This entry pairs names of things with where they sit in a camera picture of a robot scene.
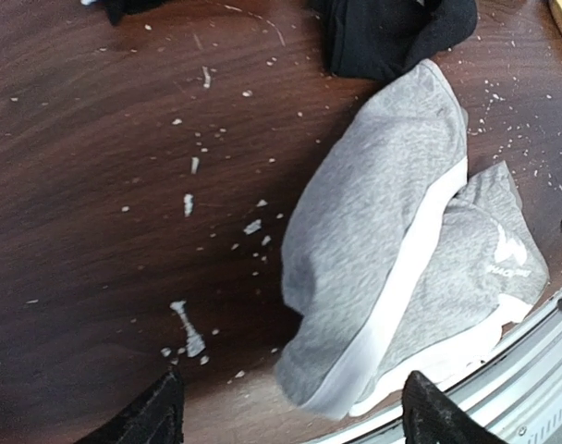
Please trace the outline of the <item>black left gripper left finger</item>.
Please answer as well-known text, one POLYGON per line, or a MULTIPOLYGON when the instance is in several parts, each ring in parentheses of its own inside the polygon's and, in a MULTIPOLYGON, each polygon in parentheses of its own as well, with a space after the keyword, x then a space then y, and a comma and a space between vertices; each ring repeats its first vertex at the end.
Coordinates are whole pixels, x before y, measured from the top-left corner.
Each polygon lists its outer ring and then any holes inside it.
POLYGON ((184 442, 184 382, 171 366, 128 406, 76 444, 178 444, 184 442))

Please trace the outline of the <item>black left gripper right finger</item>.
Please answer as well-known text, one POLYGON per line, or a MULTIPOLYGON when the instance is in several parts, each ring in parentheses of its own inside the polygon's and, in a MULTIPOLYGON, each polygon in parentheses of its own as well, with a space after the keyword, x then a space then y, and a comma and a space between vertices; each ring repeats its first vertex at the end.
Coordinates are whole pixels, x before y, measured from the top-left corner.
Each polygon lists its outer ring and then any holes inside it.
POLYGON ((506 444, 473 421, 419 371, 409 374, 401 404, 406 444, 506 444))

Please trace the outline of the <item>grey boxer briefs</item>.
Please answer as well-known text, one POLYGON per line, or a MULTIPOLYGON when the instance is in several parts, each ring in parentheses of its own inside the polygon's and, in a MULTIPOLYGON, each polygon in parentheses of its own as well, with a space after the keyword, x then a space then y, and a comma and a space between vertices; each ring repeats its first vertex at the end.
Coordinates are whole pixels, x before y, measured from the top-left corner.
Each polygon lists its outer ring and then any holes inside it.
POLYGON ((466 112, 429 60, 359 111, 281 255, 301 321, 276 379, 331 419, 369 412, 414 371, 442 383, 477 366, 549 279, 507 164, 469 174, 466 112))

